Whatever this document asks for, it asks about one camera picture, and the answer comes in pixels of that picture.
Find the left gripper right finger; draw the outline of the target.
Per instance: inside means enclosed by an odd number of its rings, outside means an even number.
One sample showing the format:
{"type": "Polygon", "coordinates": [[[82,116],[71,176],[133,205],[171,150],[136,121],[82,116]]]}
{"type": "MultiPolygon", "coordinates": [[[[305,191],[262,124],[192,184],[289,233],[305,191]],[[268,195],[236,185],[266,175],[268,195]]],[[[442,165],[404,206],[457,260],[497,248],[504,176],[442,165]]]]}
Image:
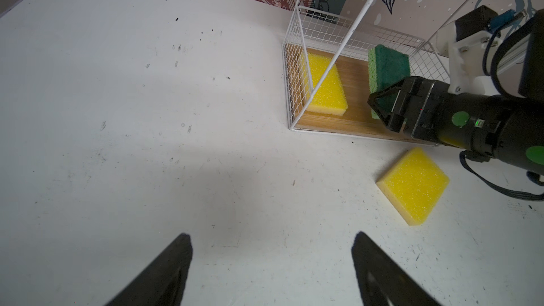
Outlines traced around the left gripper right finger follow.
{"type": "Polygon", "coordinates": [[[351,249],[364,305],[438,305],[367,234],[359,232],[351,249]]]}

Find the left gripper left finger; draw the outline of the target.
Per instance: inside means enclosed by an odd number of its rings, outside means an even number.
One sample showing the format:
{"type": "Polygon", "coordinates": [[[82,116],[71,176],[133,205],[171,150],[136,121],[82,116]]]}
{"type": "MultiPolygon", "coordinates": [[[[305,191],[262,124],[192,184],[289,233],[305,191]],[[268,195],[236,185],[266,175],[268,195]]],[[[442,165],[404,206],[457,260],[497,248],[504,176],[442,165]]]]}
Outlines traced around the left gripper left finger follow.
{"type": "Polygon", "coordinates": [[[191,236],[180,234],[109,305],[180,305],[193,258],[191,236]]]}

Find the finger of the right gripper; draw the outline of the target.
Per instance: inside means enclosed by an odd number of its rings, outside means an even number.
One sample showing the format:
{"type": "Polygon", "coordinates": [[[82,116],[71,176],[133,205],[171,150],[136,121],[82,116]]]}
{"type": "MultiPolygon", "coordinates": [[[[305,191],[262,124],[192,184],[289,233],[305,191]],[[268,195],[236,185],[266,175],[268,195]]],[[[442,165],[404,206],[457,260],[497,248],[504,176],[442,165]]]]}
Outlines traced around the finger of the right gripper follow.
{"type": "Polygon", "coordinates": [[[411,133],[413,118],[409,112],[414,96],[415,78],[406,77],[388,88],[372,93],[368,104],[385,127],[395,133],[411,133]]]}

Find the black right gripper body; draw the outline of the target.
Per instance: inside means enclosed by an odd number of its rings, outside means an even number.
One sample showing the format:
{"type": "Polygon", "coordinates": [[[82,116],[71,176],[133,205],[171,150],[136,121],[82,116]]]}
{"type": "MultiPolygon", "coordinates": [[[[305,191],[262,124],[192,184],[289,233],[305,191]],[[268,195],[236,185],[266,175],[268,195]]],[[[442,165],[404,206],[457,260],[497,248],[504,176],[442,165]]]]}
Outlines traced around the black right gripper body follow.
{"type": "Polygon", "coordinates": [[[501,139],[514,114],[527,109],[520,101],[504,96],[449,93],[449,85],[407,77],[388,116],[388,129],[402,129],[412,139],[467,150],[498,159],[501,139]]]}

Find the dark green sponge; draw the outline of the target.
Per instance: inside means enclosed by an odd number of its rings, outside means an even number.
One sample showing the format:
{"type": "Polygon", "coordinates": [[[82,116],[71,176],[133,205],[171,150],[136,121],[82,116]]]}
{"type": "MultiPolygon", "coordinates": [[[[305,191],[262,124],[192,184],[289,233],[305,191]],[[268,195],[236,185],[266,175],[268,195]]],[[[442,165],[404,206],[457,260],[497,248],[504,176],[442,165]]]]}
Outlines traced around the dark green sponge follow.
{"type": "Polygon", "coordinates": [[[385,45],[377,45],[368,53],[370,93],[381,92],[411,75],[409,56],[385,45]]]}

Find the yellow sponge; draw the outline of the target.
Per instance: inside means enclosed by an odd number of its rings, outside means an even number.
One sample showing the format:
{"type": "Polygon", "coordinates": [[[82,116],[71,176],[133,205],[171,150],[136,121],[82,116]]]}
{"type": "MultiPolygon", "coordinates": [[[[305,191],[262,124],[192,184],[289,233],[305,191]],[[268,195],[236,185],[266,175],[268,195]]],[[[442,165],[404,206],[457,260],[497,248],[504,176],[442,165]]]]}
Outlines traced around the yellow sponge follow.
{"type": "MultiPolygon", "coordinates": [[[[308,101],[311,96],[309,77],[311,76],[312,78],[313,87],[316,87],[332,60],[324,55],[317,55],[314,53],[308,53],[307,56],[308,59],[306,59],[305,54],[302,53],[299,57],[299,67],[303,76],[305,101],[308,101]]],[[[337,65],[334,65],[327,73],[324,82],[314,95],[313,100],[307,107],[307,111],[343,116],[347,109],[348,103],[344,93],[344,87],[341,83],[337,65]]]]}
{"type": "Polygon", "coordinates": [[[450,178],[423,149],[404,154],[376,185],[409,226],[423,224],[450,183],[450,178]]]}

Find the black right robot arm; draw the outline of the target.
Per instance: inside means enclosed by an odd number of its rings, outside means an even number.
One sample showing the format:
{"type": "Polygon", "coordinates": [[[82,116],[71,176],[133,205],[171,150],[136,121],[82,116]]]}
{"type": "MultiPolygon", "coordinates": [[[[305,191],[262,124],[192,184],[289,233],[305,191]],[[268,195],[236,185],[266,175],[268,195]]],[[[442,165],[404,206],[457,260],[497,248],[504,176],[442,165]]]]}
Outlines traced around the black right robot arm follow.
{"type": "Polygon", "coordinates": [[[372,93],[388,130],[543,173],[543,12],[477,8],[439,35],[449,82],[403,76],[372,93]]]}

